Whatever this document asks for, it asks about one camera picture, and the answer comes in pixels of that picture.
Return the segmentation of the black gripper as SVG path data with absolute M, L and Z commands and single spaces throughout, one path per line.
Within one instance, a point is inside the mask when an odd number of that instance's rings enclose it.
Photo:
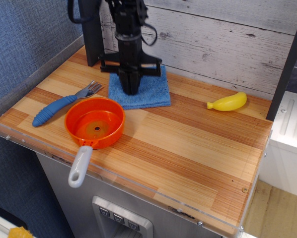
M 118 40 L 118 52 L 101 55 L 99 59 L 102 72 L 119 75 L 126 94 L 137 94 L 142 76 L 161 76 L 162 60 L 146 54 L 142 49 L 141 39 Z

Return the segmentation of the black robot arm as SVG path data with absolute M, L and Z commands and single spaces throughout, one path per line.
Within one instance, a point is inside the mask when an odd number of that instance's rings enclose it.
M 142 0 L 109 0 L 109 9 L 115 23 L 115 38 L 118 41 L 118 52 L 103 54 L 101 71 L 115 73 L 124 93 L 135 95 L 138 92 L 141 78 L 147 76 L 161 76 L 160 65 L 162 59 L 146 54 L 142 43 L 148 46 L 142 37 L 142 27 L 146 26 L 156 32 L 156 29 L 146 23 L 148 18 L 144 1 Z

